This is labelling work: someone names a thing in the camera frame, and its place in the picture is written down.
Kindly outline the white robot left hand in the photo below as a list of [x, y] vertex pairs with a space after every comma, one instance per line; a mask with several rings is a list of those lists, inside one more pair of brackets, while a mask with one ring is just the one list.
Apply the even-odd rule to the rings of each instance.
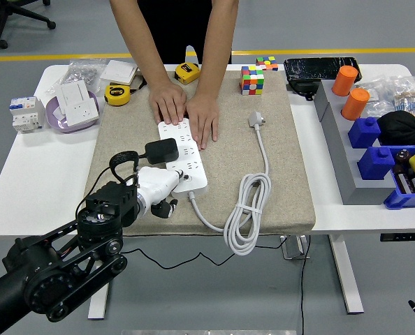
[[170, 218], [178, 201], [166, 201], [178, 186], [184, 173], [182, 170], [167, 170], [157, 167], [142, 167], [138, 172], [138, 215], [142, 218], [148, 211], [159, 218]]

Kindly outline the person's left hand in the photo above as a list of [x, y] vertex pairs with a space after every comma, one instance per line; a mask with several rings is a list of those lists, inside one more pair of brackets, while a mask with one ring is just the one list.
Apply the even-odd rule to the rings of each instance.
[[195, 93], [186, 104], [191, 135], [198, 150], [206, 149], [208, 140], [216, 142], [219, 137], [219, 106], [214, 96]]

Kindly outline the person's right hand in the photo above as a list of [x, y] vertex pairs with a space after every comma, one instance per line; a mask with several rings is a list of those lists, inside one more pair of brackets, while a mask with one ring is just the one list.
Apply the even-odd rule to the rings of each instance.
[[187, 96], [177, 84], [163, 82], [149, 85], [149, 103], [152, 108], [154, 120], [158, 124], [162, 121], [165, 124], [177, 125], [184, 118], [185, 103]]

